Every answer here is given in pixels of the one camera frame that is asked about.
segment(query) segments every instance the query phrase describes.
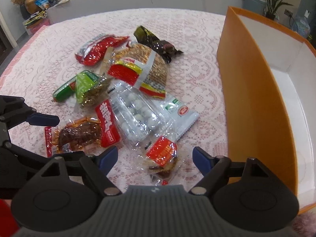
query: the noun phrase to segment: pink fluffy object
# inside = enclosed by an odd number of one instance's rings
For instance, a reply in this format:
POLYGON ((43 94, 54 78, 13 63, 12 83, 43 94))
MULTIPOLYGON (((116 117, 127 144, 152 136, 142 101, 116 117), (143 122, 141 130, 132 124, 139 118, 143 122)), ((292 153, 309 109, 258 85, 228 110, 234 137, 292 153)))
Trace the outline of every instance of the pink fluffy object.
POLYGON ((316 214, 306 212, 298 215, 293 220, 292 227, 301 237, 316 236, 316 214))

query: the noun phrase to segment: electrical outlet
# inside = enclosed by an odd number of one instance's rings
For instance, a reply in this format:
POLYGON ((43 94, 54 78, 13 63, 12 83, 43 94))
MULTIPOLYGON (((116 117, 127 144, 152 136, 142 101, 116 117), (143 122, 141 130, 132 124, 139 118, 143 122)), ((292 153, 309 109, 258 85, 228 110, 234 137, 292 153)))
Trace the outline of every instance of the electrical outlet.
POLYGON ((284 14, 285 14, 286 16, 290 17, 290 18, 293 17, 293 12, 291 12, 291 11, 289 11, 289 10, 287 10, 287 9, 285 9, 284 14))

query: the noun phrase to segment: trash can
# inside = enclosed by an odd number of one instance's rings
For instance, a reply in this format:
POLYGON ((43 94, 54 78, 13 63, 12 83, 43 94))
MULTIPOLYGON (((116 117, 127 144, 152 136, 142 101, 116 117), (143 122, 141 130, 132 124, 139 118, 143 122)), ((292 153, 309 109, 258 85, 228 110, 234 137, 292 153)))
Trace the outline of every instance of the trash can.
POLYGON ((263 15, 266 6, 266 0, 244 0, 242 8, 263 15))

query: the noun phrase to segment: gray gripper base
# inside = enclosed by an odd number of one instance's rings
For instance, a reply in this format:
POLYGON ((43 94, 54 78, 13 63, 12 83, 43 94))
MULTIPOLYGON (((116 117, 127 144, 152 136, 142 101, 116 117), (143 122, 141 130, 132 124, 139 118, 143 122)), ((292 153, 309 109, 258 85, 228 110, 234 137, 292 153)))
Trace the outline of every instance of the gray gripper base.
POLYGON ((290 227, 270 233, 239 229, 221 219, 208 198, 188 194, 181 185, 130 186, 120 196, 104 198, 93 216, 72 229, 41 233, 22 228, 14 235, 38 236, 298 237, 290 227))

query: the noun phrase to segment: red object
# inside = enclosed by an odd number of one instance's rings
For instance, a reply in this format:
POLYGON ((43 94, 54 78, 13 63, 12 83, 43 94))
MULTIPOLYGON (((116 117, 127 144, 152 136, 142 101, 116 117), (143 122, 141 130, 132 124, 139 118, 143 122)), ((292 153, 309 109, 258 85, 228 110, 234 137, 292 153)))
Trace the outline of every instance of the red object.
MULTIPOLYGON (((110 67, 108 74, 112 77, 123 80, 125 83, 131 86, 135 85, 139 77, 139 75, 134 70, 129 69, 128 67, 121 64, 113 64, 110 67)), ((159 97, 161 99, 164 99, 166 97, 165 93, 154 92, 143 87, 140 87, 139 89, 149 96, 159 97)))
POLYGON ((95 108, 102 129, 101 146, 108 147, 121 140, 114 124, 115 118, 109 100, 105 100, 95 108))
POLYGON ((9 237, 19 229, 16 224, 10 207, 4 200, 0 200, 0 236, 9 237))
POLYGON ((30 32, 32 34, 35 34, 42 26, 49 26, 50 22, 49 19, 44 19, 41 23, 39 23, 38 25, 29 28, 30 32))
POLYGON ((170 141, 164 136, 160 136, 160 138, 146 153, 146 156, 151 158, 158 165, 164 166, 172 159, 173 154, 175 154, 176 150, 177 145, 174 142, 170 141))
POLYGON ((45 144, 47 158, 52 156, 52 128, 49 126, 45 127, 45 144))
POLYGON ((118 47, 125 43, 129 37, 116 37, 111 35, 98 35, 85 43, 75 57, 77 61, 86 66, 94 66, 104 58, 108 47, 118 47))

